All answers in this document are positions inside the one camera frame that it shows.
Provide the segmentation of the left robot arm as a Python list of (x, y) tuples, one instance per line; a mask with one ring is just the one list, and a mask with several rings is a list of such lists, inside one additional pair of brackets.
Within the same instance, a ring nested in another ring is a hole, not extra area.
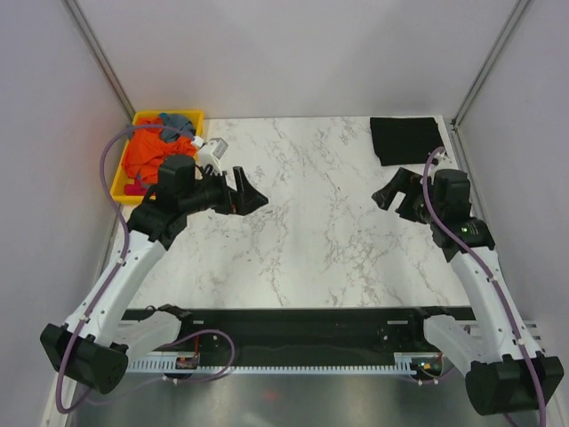
[(188, 313), (166, 304), (139, 324), (119, 324), (152, 268), (188, 225), (191, 214), (246, 216), (268, 204), (247, 180), (240, 166), (233, 169), (236, 185), (226, 175), (196, 177), (192, 157), (168, 157), (158, 169), (158, 181), (126, 222), (124, 246), (109, 263), (80, 306), (56, 326), (49, 324), (40, 343), (62, 381), (69, 378), (108, 394), (121, 382), (130, 362), (167, 344), (185, 350), (195, 340)]

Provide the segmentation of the black t-shirt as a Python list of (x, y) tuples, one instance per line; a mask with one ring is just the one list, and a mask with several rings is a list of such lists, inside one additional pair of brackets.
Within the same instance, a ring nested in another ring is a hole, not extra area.
[(373, 151), (382, 166), (421, 165), (444, 145), (433, 117), (371, 117)]

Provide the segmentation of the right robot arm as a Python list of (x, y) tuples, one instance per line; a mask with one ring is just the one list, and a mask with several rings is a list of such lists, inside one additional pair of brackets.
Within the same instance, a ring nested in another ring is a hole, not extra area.
[(460, 280), (480, 336), (472, 337), (452, 316), (440, 314), (407, 327), (417, 350), (437, 347), (464, 377), (473, 408), (480, 415), (545, 408), (564, 377), (559, 358), (545, 355), (524, 324), (503, 283), (495, 243), (486, 223), (471, 213), (466, 173), (439, 169), (425, 177), (399, 168), (372, 195), (382, 210), (397, 194), (397, 214), (427, 224), (433, 240)]

